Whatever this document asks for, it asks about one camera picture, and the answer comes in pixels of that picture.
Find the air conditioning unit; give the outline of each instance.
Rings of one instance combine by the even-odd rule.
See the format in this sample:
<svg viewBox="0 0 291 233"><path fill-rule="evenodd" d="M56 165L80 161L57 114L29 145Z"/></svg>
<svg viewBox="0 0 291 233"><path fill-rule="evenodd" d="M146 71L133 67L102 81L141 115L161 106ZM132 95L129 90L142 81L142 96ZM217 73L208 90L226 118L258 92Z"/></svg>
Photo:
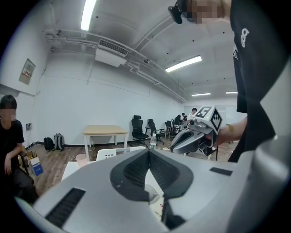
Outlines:
<svg viewBox="0 0 291 233"><path fill-rule="evenodd" d="M128 50L102 39L99 41L98 48L115 53L122 57L125 57L128 54Z"/></svg>
<svg viewBox="0 0 291 233"><path fill-rule="evenodd" d="M123 57L120 57L118 55L115 55L109 51L105 51L100 48L96 48L96 61L104 62L108 65L119 67L120 65L124 65L126 63L126 59Z"/></svg>

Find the black t-shirt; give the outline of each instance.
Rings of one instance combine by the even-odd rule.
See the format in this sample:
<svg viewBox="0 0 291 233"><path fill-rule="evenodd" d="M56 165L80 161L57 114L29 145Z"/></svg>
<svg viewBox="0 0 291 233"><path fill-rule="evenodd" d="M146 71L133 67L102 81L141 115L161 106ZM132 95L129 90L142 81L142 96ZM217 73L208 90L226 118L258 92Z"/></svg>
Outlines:
<svg viewBox="0 0 291 233"><path fill-rule="evenodd" d="M232 0L237 111L247 113L247 126L229 162L237 162L243 152L255 150L275 135L260 102L280 76L290 53L282 32L286 21L277 18L278 13L286 17L283 8L280 2Z"/></svg>
<svg viewBox="0 0 291 233"><path fill-rule="evenodd" d="M2 127L2 124L0 123L0 157L1 157L1 167L2 171L1 173L4 173L4 162L5 157L7 153L14 150L14 148L17 146L17 143L23 143L24 138L22 134L22 124L20 121L15 120L11 122L10 129L6 130ZM18 158L17 156L13 157L11 159L11 167L12 170L14 170L17 166Z"/></svg>

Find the black camera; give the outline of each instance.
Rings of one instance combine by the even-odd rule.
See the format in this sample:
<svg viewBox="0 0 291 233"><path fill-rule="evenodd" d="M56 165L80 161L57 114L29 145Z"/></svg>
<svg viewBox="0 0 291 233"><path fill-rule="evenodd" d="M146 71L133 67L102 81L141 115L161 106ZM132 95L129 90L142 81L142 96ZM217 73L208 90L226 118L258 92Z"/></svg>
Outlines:
<svg viewBox="0 0 291 233"><path fill-rule="evenodd" d="M183 15L189 22L196 23L196 17L193 17L192 11L187 11L187 1L188 0L178 0L175 6L168 7L168 11L172 19L177 24L181 24L183 22L181 15Z"/></svg>

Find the plastic bottle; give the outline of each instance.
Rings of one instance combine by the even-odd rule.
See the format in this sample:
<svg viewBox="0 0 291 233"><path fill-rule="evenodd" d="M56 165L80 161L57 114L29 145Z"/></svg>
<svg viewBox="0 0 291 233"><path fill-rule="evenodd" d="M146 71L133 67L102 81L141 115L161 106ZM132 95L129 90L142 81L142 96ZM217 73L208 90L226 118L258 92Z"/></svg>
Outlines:
<svg viewBox="0 0 291 233"><path fill-rule="evenodd" d="M153 136L151 137L150 141L150 149L156 149L156 134L153 133Z"/></svg>

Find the backpack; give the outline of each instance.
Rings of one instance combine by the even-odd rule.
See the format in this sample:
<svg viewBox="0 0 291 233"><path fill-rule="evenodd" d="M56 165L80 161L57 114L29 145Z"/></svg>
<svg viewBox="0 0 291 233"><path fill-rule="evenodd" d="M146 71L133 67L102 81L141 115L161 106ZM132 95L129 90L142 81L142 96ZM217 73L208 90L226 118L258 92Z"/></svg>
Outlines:
<svg viewBox="0 0 291 233"><path fill-rule="evenodd" d="M46 137L44 138L44 145L45 145L45 149L47 151L51 151L52 149L54 149L54 142L50 137Z"/></svg>
<svg viewBox="0 0 291 233"><path fill-rule="evenodd" d="M64 136L60 133L55 134L55 150L63 151L65 149Z"/></svg>

